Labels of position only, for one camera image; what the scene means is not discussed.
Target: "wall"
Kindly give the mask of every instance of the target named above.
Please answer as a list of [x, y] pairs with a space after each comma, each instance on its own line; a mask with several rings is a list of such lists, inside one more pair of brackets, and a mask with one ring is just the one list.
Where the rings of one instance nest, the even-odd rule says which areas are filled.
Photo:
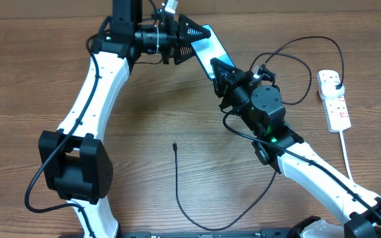
[[[154, 2], [159, 7], [162, 0]], [[0, 0], [0, 19], [107, 16], [111, 5], [112, 0]], [[178, 8], [194, 15], [305, 11], [381, 11], [381, 0], [179, 0]], [[144, 14], [150, 12], [144, 0]]]

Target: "cable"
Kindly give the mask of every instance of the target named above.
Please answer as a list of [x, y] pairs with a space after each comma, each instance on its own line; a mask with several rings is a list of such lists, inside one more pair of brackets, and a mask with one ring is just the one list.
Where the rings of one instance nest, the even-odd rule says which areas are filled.
[[153, 3], [152, 0], [148, 0], [148, 1], [149, 1], [149, 3], [151, 3], [152, 8], [153, 8], [153, 13], [154, 13], [153, 24], [138, 25], [138, 28], [140, 28], [140, 29], [151, 29], [157, 24], [157, 15], [158, 15], [157, 7], [155, 6], [155, 4]]
[[343, 159], [345, 160], [345, 167], [347, 168], [348, 178], [349, 178], [349, 180], [354, 182], [354, 179], [352, 178], [352, 174], [351, 174], [351, 168], [349, 168], [347, 147], [345, 146], [345, 140], [343, 139], [343, 131], [339, 131], [339, 135], [341, 137]]
[[266, 146], [269, 146], [269, 147], [273, 147], [275, 149], [279, 149], [293, 157], [296, 157], [304, 162], [307, 162], [315, 167], [317, 167], [318, 169], [320, 169], [321, 171], [323, 171], [324, 173], [326, 173], [327, 175], [329, 175], [337, 184], [339, 184], [344, 190], [346, 190], [348, 192], [348, 194], [350, 194], [353, 198], [355, 198], [355, 200], [357, 200], [358, 202], [360, 202], [364, 207], [367, 208], [367, 210], [369, 210], [376, 218], [378, 218], [380, 221], [381, 221], [381, 215], [379, 213], [377, 213], [370, 205], [368, 205], [358, 194], [354, 193], [348, 186], [346, 186], [342, 181], [340, 181], [332, 172], [328, 171], [325, 167], [317, 164], [314, 160], [311, 160], [311, 159], [307, 159], [307, 158], [304, 158], [300, 155], [297, 155], [283, 147], [280, 147], [278, 145], [275, 145], [273, 143], [269, 143], [267, 141], [263, 141], [261, 139], [258, 139], [258, 138], [254, 138], [252, 136], [249, 136], [247, 134], [244, 134], [242, 132], [239, 132], [233, 128], [231, 128], [227, 122], [226, 122], [226, 119], [227, 117], [232, 113], [232, 111], [234, 110], [237, 110], [239, 108], [236, 108], [236, 109], [233, 109], [231, 111], [229, 111], [227, 114], [224, 115], [223, 117], [223, 125], [229, 130], [231, 131], [232, 133], [238, 135], [238, 136], [241, 136], [243, 138], [246, 138], [246, 139], [250, 139], [252, 141], [256, 141], [258, 143], [261, 143], [263, 145], [266, 145]]
[[301, 102], [307, 97], [308, 93], [310, 92], [311, 84], [312, 84], [312, 72], [311, 72], [311, 69], [310, 69], [310, 67], [308, 66], [308, 64], [305, 63], [302, 59], [297, 58], [297, 57], [295, 57], [295, 56], [288, 55], [288, 54], [265, 52], [265, 53], [259, 54], [259, 55], [254, 59], [254, 61], [253, 61], [252, 64], [251, 64], [251, 67], [249, 68], [249, 70], [252, 69], [252, 67], [255, 65], [255, 62], [256, 62], [261, 56], [265, 56], [265, 55], [273, 55], [273, 54], [276, 55], [276, 56], [284, 56], [284, 57], [288, 57], [288, 58], [297, 60], [297, 61], [299, 61], [300, 63], [302, 63], [302, 64], [308, 69], [308, 72], [310, 73], [310, 82], [308, 83], [308, 88], [307, 88], [307, 91], [305, 92], [305, 95], [304, 95], [299, 101], [296, 101], [296, 102], [283, 102], [283, 101], [282, 101], [282, 104], [292, 105], [292, 106], [301, 103]]
[[273, 174], [273, 177], [271, 178], [271, 181], [269, 183], [269, 185], [266, 187], [266, 189], [264, 190], [264, 192], [256, 199], [256, 201], [254, 201], [254, 203], [252, 203], [252, 205], [250, 205], [248, 207], [248, 209], [246, 209], [239, 217], [237, 217], [234, 221], [232, 221], [229, 225], [225, 226], [225, 227], [222, 227], [222, 228], [217, 228], [217, 229], [212, 229], [212, 228], [207, 228], [207, 227], [204, 227], [200, 224], [198, 224], [197, 222], [195, 222], [194, 220], [192, 220], [187, 214], [186, 212], [183, 210], [182, 208], [182, 205], [180, 205], [180, 201], [179, 201], [179, 193], [178, 193], [178, 184], [177, 184], [177, 144], [174, 143], [173, 144], [173, 150], [175, 152], [175, 164], [176, 164], [176, 201], [177, 201], [177, 205], [179, 206], [180, 208], [180, 211], [182, 211], [182, 214], [190, 221], [192, 222], [194, 225], [196, 225], [197, 227], [199, 228], [202, 228], [204, 230], [207, 230], [207, 231], [222, 231], [224, 229], [227, 229], [229, 227], [231, 227], [232, 225], [234, 225], [236, 222], [238, 222], [247, 212], [250, 211], [251, 208], [253, 208], [255, 205], [257, 205], [257, 203], [263, 198], [263, 196], [267, 193], [267, 191], [269, 190], [269, 188], [271, 187], [271, 184], [273, 183], [273, 181], [275, 180], [275, 177], [276, 177], [276, 171], [275, 173]]
[[135, 64], [152, 64], [152, 65], [157, 65], [157, 64], [161, 64], [161, 62], [163, 61], [163, 58], [161, 57], [161, 59], [157, 62], [157, 63], [152, 63], [152, 62], [136, 62]]
[[326, 40], [330, 40], [331, 42], [333, 42], [335, 44], [335, 46], [337, 47], [337, 50], [339, 50], [339, 55], [341, 56], [341, 61], [342, 61], [342, 79], [341, 79], [341, 83], [338, 84], [336, 86], [336, 89], [340, 89], [343, 85], [343, 78], [345, 77], [345, 63], [343, 62], [343, 54], [342, 54], [342, 50], [341, 48], [339, 47], [339, 45], [336, 43], [336, 41], [334, 41], [333, 39], [330, 39], [328, 37], [325, 37], [325, 36], [306, 36], [306, 37], [302, 37], [302, 38], [298, 38], [298, 39], [295, 39], [295, 40], [291, 40], [290, 42], [284, 44], [282, 47], [280, 47], [278, 50], [276, 50], [275, 53], [273, 53], [266, 61], [265, 61], [265, 64], [267, 64], [271, 58], [273, 58], [273, 56], [277, 55], [277, 53], [279, 53], [280, 51], [282, 51], [287, 45], [295, 42], [295, 41], [299, 41], [299, 40], [304, 40], [304, 39], [310, 39], [310, 38], [321, 38], [321, 39], [326, 39]]
[[89, 231], [89, 236], [93, 237], [93, 238], [96, 238], [96, 236], [95, 236], [95, 233], [93, 232], [93, 230], [91, 228], [91, 224], [89, 223], [89, 219], [87, 217], [86, 211], [85, 211], [83, 206], [76, 204], [76, 203], [72, 203], [72, 204], [60, 204], [60, 205], [52, 206], [49, 208], [38, 209], [38, 208], [33, 208], [30, 205], [29, 198], [30, 198], [30, 193], [32, 192], [33, 186], [35, 185], [36, 181], [39, 179], [39, 176], [42, 174], [42, 172], [48, 166], [48, 164], [51, 162], [51, 160], [54, 158], [54, 156], [57, 153], [59, 153], [62, 148], [64, 148], [68, 139], [73, 135], [74, 131], [76, 131], [77, 127], [79, 127], [79, 125], [82, 123], [81, 121], [82, 121], [82, 119], [86, 113], [87, 108], [89, 107], [89, 105], [92, 101], [92, 98], [93, 98], [93, 95], [95, 94], [95, 91], [97, 90], [97, 85], [98, 85], [98, 81], [99, 81], [99, 77], [100, 77], [99, 76], [99, 66], [98, 66], [97, 59], [95, 58], [95, 55], [89, 46], [89, 43], [92, 39], [96, 38], [98, 35], [99, 35], [99, 33], [94, 34], [93, 36], [89, 37], [86, 40], [86, 49], [89, 52], [89, 54], [91, 55], [93, 63], [95, 64], [95, 82], [93, 83], [93, 88], [92, 88], [92, 91], [89, 95], [89, 98], [87, 99], [85, 106], [83, 107], [83, 110], [81, 111], [79, 117], [76, 119], [76, 121], [75, 121], [72, 129], [70, 130], [70, 132], [64, 137], [64, 139], [57, 146], [57, 148], [55, 148], [55, 150], [50, 154], [50, 156], [47, 158], [47, 160], [45, 160], [45, 162], [40, 166], [40, 168], [38, 169], [36, 174], [33, 176], [33, 179], [31, 180], [29, 186], [27, 187], [26, 193], [24, 194], [24, 204], [25, 204], [26, 208], [29, 209], [31, 212], [34, 212], [34, 213], [44, 213], [44, 212], [51, 212], [54, 210], [58, 210], [61, 208], [76, 207], [78, 209], [78, 211], [82, 213], [83, 219], [85, 220], [86, 228]]

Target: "white power strip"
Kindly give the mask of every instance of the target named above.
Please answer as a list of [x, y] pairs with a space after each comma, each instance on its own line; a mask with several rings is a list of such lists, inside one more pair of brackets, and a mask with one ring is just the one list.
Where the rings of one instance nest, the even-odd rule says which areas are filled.
[[345, 140], [343, 138], [343, 131], [351, 127], [351, 121], [349, 120], [345, 97], [342, 95], [341, 91], [335, 89], [335, 84], [340, 82], [339, 74], [332, 70], [321, 70], [317, 74], [317, 82], [319, 89], [323, 89], [324, 91], [326, 88], [328, 90], [329, 95], [326, 99], [323, 99], [325, 97], [322, 94], [322, 90], [319, 90], [321, 101], [323, 102], [325, 120], [329, 132], [339, 132], [348, 177], [350, 180], [353, 180], [349, 168]]

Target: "wooden table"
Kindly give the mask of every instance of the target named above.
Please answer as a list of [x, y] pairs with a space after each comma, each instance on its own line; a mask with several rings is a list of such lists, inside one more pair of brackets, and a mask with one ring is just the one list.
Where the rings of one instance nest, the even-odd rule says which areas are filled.
[[[346, 98], [353, 127], [345, 132], [354, 179], [381, 194], [381, 12], [206, 15], [235, 64], [302, 36], [328, 36], [342, 47]], [[55, 237], [81, 227], [72, 209], [34, 214], [24, 191], [40, 166], [38, 138], [56, 130], [73, 105], [89, 64], [85, 40], [103, 18], [0, 20], [0, 237]], [[306, 100], [286, 107], [286, 119], [327, 162], [345, 174], [339, 136], [325, 125], [315, 74], [340, 71], [339, 54], [325, 40], [306, 40], [286, 53], [306, 60], [314, 84]], [[141, 60], [157, 61], [157, 57]], [[276, 57], [283, 99], [299, 99], [308, 84], [303, 65]], [[251, 142], [228, 132], [211, 82], [194, 58], [179, 66], [137, 65], [114, 105], [105, 147], [114, 164], [108, 195], [123, 231], [200, 231], [175, 201], [174, 154], [179, 146], [179, 195], [197, 222], [221, 227], [264, 190], [273, 170], [260, 164]], [[230, 124], [247, 132], [243, 122]], [[64, 202], [40, 179], [32, 204]], [[332, 215], [300, 185], [277, 176], [271, 189], [230, 230], [293, 226]]]

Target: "robotic arm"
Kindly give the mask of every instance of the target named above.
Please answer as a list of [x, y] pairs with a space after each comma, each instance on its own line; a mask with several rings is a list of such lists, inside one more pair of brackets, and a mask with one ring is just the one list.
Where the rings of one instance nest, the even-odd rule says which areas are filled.
[[[74, 208], [84, 227], [85, 237], [114, 238], [121, 234], [107, 198], [113, 168], [103, 140], [113, 104], [134, 64], [142, 53], [161, 54], [164, 64], [169, 63], [170, 58], [174, 59], [175, 64], [180, 64], [194, 56], [192, 42], [210, 37], [209, 30], [184, 15], [179, 16], [178, 22], [174, 21], [176, 5], [174, 0], [166, 1], [162, 9], [153, 12], [158, 25], [147, 26], [139, 24], [142, 21], [142, 0], [114, 0], [112, 17], [105, 20], [93, 40], [92, 51], [98, 62], [100, 79], [80, 124], [75, 128], [77, 116], [93, 90], [96, 72], [93, 60], [79, 96], [57, 132], [44, 131], [39, 139], [40, 155], [42, 163], [45, 163], [73, 130], [62, 149], [45, 167], [44, 174], [49, 189], [57, 191], [60, 198], [66, 199], [69, 204], [80, 204], [86, 211], [93, 234], [86, 229], [87, 221], [81, 216], [79, 208]], [[108, 23], [110, 30], [105, 30]], [[301, 184], [330, 210], [345, 228], [344, 231], [335, 229], [334, 235], [345, 233], [345, 237], [374, 237], [372, 235], [376, 233], [372, 224], [381, 225], [381, 221], [330, 175], [312, 166], [310, 161], [327, 169], [380, 213], [381, 197], [351, 182], [327, 164], [285, 122], [286, 110], [281, 103], [280, 89], [261, 84], [262, 81], [272, 81], [274, 73], [265, 67], [244, 72], [216, 58], [211, 63], [216, 76], [214, 92], [223, 98], [220, 108], [232, 106], [233, 113], [240, 116], [251, 129], [259, 140], [253, 141], [252, 146], [260, 162]], [[260, 141], [269, 141], [276, 146]], [[79, 158], [68, 155], [74, 149], [79, 150]], [[306, 160], [298, 159], [291, 153]], [[301, 236], [308, 225], [293, 232]]]

